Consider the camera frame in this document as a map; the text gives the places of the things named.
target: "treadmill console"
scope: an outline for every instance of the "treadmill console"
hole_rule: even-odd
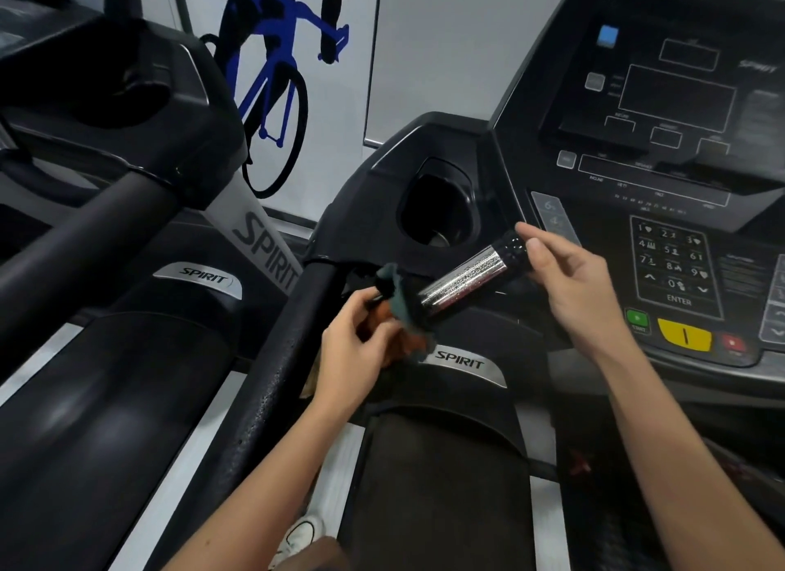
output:
[[[603,255],[660,361],[785,352],[781,31],[776,0],[565,0],[481,145],[507,219]]]

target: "white shoe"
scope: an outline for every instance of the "white shoe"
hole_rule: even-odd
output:
[[[274,569],[281,561],[292,555],[297,555],[322,536],[324,536],[324,524],[319,517],[315,515],[300,517],[287,530],[280,546],[278,546],[276,556],[270,561],[268,569]]]

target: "person's right arm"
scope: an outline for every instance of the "person's right arm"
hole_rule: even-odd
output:
[[[712,457],[627,328],[604,259],[519,223],[535,279],[602,370],[638,485],[674,571],[781,571],[785,549]]]

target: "hand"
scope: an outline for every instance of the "hand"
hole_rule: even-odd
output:
[[[545,286],[556,320],[584,356],[596,360],[618,351],[620,343],[634,345],[605,259],[523,222],[515,230],[526,240],[532,277]]]
[[[314,404],[349,418],[367,398],[379,377],[390,340],[401,330],[397,320],[380,323],[367,342],[357,327],[368,316],[365,303],[378,296],[368,288],[354,292],[322,334],[322,358]]]

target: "blue light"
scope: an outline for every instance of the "blue light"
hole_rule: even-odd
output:
[[[619,28],[611,25],[603,25],[600,28],[600,35],[597,37],[597,46],[613,48],[616,45],[616,38],[619,36]]]

